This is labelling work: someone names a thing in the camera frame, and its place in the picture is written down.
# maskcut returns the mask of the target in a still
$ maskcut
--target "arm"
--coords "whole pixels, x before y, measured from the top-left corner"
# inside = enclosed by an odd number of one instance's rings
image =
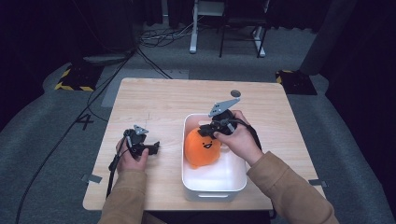
[[[127,147],[122,146],[121,152],[125,150]],[[145,168],[148,156],[149,150],[145,149],[137,161],[129,152],[120,157],[117,166],[119,177],[103,206],[100,224],[141,223],[146,192]]]
[[[233,114],[249,125],[241,111]],[[214,135],[251,166],[247,175],[289,223],[338,223],[332,205],[280,158],[263,153],[245,126],[238,124],[231,135]]]

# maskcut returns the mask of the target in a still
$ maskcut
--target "chair leg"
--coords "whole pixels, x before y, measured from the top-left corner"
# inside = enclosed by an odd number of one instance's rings
[[[262,40],[260,42],[260,47],[259,47],[259,50],[257,52],[257,58],[260,58],[260,51],[262,51],[262,44],[264,43],[264,38],[265,38],[266,34],[267,34],[267,27],[264,27],[264,32],[262,33]]]
[[[224,44],[224,33],[225,33],[225,24],[223,25],[223,30],[222,30],[222,34],[221,34],[221,44],[220,44],[220,54],[219,54],[219,57],[221,58],[221,55],[222,55],[222,47],[223,47],[223,44]]]

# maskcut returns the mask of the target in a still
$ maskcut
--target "hand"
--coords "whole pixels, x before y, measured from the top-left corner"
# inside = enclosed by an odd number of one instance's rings
[[[233,110],[232,112],[236,119],[241,119],[247,125],[249,125],[247,119],[244,117],[241,111]],[[257,147],[250,131],[242,124],[238,123],[235,132],[230,135],[215,132],[214,136],[219,139],[221,143],[227,145],[230,150],[235,153],[235,155],[247,161],[250,166],[258,161],[262,155],[264,155],[259,147]]]
[[[121,140],[117,143],[116,150],[118,151],[120,148]],[[126,146],[126,139],[122,145],[122,149],[120,150],[120,154],[122,155],[119,160],[119,164],[117,165],[117,172],[120,173],[125,170],[137,170],[137,171],[145,171],[146,163],[149,156],[149,149],[145,148],[142,152],[142,156],[135,160],[131,153],[128,151],[128,147]]]

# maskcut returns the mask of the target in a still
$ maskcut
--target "wooden table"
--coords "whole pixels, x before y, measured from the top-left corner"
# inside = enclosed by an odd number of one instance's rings
[[[161,142],[159,153],[149,156],[145,201],[147,211],[168,210],[271,210],[271,201],[248,180],[230,203],[189,202],[184,197],[181,159],[184,119],[209,113],[214,103],[231,100],[239,90],[241,100],[231,109],[242,110],[256,129],[264,151],[271,150],[306,180],[318,179],[299,127],[281,85],[277,83],[125,78],[107,124],[83,205],[101,210],[110,172],[107,167],[125,129],[137,124],[149,130],[146,145]],[[321,187],[317,190],[324,195]]]

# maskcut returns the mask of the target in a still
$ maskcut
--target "gray carpet floor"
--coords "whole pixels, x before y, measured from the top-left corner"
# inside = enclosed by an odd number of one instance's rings
[[[219,58],[216,29],[202,29],[196,54],[189,53],[189,35],[165,47],[141,49],[162,70],[188,71],[189,79],[276,82],[277,70],[299,68],[314,38],[307,30],[271,30],[264,44],[266,56],[260,59],[249,42],[226,42]],[[29,181],[53,149],[26,196],[20,223],[96,223],[100,218],[99,211],[82,207],[87,185],[80,178],[92,172],[111,107],[102,106],[103,91],[91,105],[91,112],[83,113],[96,115],[92,116],[93,123],[85,131],[80,123],[68,130],[101,88],[94,93],[56,91],[54,87],[67,65],[48,75],[43,83],[45,93],[0,133],[0,223],[15,221]],[[98,86],[117,66],[104,69]],[[132,73],[135,69],[152,67],[135,54],[121,71]],[[311,80],[317,96],[288,95],[288,99],[318,176],[329,185],[324,191],[336,216],[341,223],[395,223],[380,183],[324,95],[327,80],[321,75]],[[286,221],[277,217],[272,223]]]

